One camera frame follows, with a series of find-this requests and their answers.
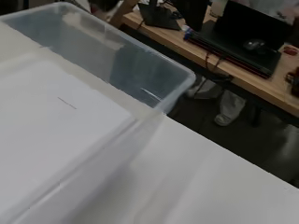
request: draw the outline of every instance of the computer mouse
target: computer mouse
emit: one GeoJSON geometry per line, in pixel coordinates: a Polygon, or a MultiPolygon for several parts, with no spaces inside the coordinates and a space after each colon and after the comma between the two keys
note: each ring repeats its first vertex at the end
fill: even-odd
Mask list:
{"type": "Polygon", "coordinates": [[[261,49],[265,45],[265,42],[261,39],[251,39],[244,43],[243,47],[248,51],[254,51],[261,49]]]}

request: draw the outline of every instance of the person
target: person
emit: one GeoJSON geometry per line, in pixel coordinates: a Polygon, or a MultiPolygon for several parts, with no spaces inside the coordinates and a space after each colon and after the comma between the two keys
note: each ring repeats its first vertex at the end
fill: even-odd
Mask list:
{"type": "MultiPolygon", "coordinates": [[[[299,0],[234,0],[265,14],[276,17],[285,22],[292,23],[299,16],[299,0]]],[[[187,95],[195,99],[209,99],[218,97],[222,90],[212,81],[203,77],[199,84],[187,91],[187,95]]],[[[220,114],[214,119],[220,126],[227,126],[236,120],[243,110],[246,100],[238,95],[224,91],[221,97],[220,114]]]]}

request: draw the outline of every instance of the shoe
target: shoe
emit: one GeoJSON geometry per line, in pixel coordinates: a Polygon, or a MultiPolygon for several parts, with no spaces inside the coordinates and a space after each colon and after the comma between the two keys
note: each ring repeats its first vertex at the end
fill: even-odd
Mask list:
{"type": "Polygon", "coordinates": [[[214,119],[215,123],[218,124],[221,127],[226,127],[228,125],[230,125],[237,117],[230,119],[228,117],[226,117],[223,114],[219,114],[216,116],[216,118],[214,119]]]}

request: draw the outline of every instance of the white surface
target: white surface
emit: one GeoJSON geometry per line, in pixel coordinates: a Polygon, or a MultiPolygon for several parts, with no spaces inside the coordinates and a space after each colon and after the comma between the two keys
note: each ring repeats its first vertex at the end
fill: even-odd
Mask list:
{"type": "Polygon", "coordinates": [[[297,224],[299,191],[164,117],[147,148],[73,223],[297,224]]]}
{"type": "Polygon", "coordinates": [[[134,120],[55,63],[35,61],[26,54],[0,64],[1,220],[134,120]]]}

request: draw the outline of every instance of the wooden desk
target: wooden desk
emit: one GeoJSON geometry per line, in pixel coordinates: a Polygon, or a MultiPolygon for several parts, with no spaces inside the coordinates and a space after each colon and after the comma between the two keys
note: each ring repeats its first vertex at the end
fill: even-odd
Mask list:
{"type": "MultiPolygon", "coordinates": [[[[215,20],[215,18],[209,15],[209,9],[206,12],[205,18],[205,21],[208,20],[215,20]]],[[[133,29],[137,29],[142,21],[139,11],[126,14],[122,18],[123,24],[133,29]]],[[[183,25],[184,20],[180,20],[179,24],[183,25]]],[[[188,60],[205,67],[206,50],[184,41],[184,33],[182,31],[149,27],[145,24],[140,26],[138,31],[188,60]]],[[[216,64],[218,59],[217,56],[210,55],[208,64],[212,67],[216,64]]],[[[290,56],[283,53],[275,74],[269,79],[263,79],[253,75],[251,72],[228,62],[220,63],[218,72],[233,76],[233,83],[236,86],[261,97],[266,102],[298,118],[299,99],[290,94],[290,85],[284,80],[285,75],[294,70],[296,66],[299,66],[299,56],[290,56]]]]}

